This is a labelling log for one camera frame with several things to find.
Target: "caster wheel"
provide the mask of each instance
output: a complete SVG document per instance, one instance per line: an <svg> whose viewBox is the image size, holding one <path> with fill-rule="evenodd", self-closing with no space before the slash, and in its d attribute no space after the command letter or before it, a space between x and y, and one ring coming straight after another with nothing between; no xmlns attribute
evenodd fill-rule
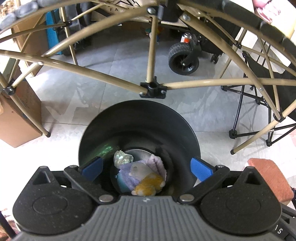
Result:
<svg viewBox="0 0 296 241"><path fill-rule="evenodd" d="M188 43L174 44L168 54L168 65L172 71L180 75L189 75L195 72L200 65L198 58L187 66L182 65L182 61L192 52Z"/></svg>
<svg viewBox="0 0 296 241"><path fill-rule="evenodd" d="M214 64L218 63L219 57L215 54L211 57L211 63L214 62Z"/></svg>

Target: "metal rivet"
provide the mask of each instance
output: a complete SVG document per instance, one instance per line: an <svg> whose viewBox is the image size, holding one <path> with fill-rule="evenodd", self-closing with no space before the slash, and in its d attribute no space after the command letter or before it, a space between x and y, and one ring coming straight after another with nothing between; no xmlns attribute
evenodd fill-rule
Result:
<svg viewBox="0 0 296 241"><path fill-rule="evenodd" d="M100 202L111 202L113 200L113 196L109 194L104 194L99 197Z"/></svg>
<svg viewBox="0 0 296 241"><path fill-rule="evenodd" d="M150 13L151 15L156 14L156 10L153 7L149 7L147 8L148 13Z"/></svg>
<svg viewBox="0 0 296 241"><path fill-rule="evenodd" d="M183 194L180 196L182 202L191 202L194 200L194 196L191 194Z"/></svg>
<svg viewBox="0 0 296 241"><path fill-rule="evenodd" d="M187 14L183 14L182 18L185 20L185 21L190 21L191 18L187 15Z"/></svg>

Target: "gray ribbed plate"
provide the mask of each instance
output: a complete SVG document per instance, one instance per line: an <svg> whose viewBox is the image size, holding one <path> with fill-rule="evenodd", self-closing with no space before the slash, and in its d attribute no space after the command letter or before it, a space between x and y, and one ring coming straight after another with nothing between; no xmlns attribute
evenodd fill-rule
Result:
<svg viewBox="0 0 296 241"><path fill-rule="evenodd" d="M80 228L57 236L20 233L15 241L279 241L271 233L257 237L224 234L206 224L193 206L177 204L170 196L123 196L99 206Z"/></svg>

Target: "yellow plush toy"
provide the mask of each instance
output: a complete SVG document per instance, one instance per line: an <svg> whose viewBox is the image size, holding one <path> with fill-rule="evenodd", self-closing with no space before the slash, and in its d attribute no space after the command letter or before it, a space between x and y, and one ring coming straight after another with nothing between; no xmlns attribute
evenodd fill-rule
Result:
<svg viewBox="0 0 296 241"><path fill-rule="evenodd" d="M140 183L131 192L132 195L154 196L165 186L163 178L144 163L134 163L129 175L140 180Z"/></svg>

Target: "black funnel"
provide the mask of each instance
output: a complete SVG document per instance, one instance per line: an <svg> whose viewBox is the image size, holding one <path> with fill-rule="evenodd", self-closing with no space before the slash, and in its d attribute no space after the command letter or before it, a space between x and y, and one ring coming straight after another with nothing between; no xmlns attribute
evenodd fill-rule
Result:
<svg viewBox="0 0 296 241"><path fill-rule="evenodd" d="M103 172L94 182L119 194L112 179L113 155L117 150L139 149L160 156L167 170L166 185L158 195L178 196L195 184L190 161L200 157L200 148L194 131L176 111L148 100L121 102L98 114L82 136L79 165L102 157Z"/></svg>

